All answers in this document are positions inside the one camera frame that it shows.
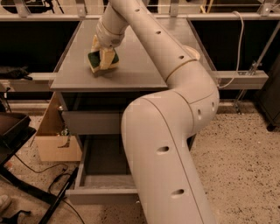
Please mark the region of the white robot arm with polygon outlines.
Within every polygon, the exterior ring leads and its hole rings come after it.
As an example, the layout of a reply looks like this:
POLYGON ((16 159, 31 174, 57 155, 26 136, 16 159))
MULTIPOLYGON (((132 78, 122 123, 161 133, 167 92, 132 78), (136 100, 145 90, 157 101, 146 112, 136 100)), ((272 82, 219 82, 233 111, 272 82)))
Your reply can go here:
POLYGON ((135 99, 122 115, 122 142, 148 224, 216 224, 186 140, 214 118, 214 79, 142 0, 108 0, 96 26, 101 52, 132 28, 167 85, 135 99))

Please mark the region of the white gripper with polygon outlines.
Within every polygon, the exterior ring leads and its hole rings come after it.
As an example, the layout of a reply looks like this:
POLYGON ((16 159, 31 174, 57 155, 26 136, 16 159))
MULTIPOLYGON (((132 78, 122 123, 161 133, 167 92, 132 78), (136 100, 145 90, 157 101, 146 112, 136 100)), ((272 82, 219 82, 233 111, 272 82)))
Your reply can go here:
POLYGON ((113 48, 122 43, 128 25, 127 21, 108 3, 104 14, 98 20, 96 35, 91 45, 91 53, 100 51, 101 70, 117 66, 114 62, 116 52, 113 48))

